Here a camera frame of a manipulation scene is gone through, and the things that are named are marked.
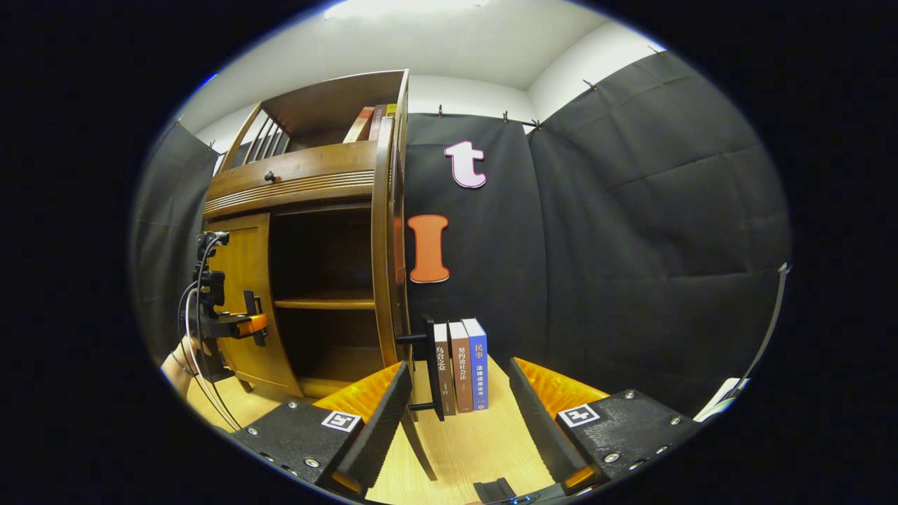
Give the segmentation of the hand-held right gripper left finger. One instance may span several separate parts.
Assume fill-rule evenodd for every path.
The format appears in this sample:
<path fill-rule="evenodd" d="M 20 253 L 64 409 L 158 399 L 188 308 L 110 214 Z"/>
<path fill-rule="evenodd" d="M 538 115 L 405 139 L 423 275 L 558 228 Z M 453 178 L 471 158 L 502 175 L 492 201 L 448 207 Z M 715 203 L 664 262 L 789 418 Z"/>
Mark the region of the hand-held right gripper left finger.
<path fill-rule="evenodd" d="M 379 478 L 411 390 L 408 364 L 400 362 L 315 403 L 284 402 L 233 438 L 305 485 L 363 498 Z"/>

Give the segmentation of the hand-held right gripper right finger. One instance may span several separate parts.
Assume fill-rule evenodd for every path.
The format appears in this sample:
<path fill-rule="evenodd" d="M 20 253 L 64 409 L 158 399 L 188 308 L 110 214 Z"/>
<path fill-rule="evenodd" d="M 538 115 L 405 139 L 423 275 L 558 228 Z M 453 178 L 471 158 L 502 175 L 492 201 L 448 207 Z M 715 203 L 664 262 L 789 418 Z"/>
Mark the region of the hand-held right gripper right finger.
<path fill-rule="evenodd" d="M 627 479 L 702 425 L 638 390 L 609 394 L 522 358 L 510 359 L 508 381 L 543 464 L 564 492 Z"/>

